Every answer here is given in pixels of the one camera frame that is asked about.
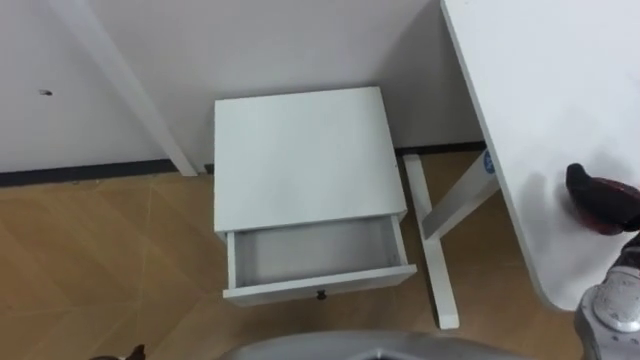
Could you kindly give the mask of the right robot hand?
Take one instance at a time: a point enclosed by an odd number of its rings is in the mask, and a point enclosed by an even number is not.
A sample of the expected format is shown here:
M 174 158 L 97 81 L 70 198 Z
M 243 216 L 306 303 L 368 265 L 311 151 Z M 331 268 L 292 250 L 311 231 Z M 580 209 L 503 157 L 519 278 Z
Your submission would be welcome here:
M 590 176 L 579 163 L 566 169 L 565 186 L 583 224 L 613 236 L 639 230 L 639 190 L 631 185 Z

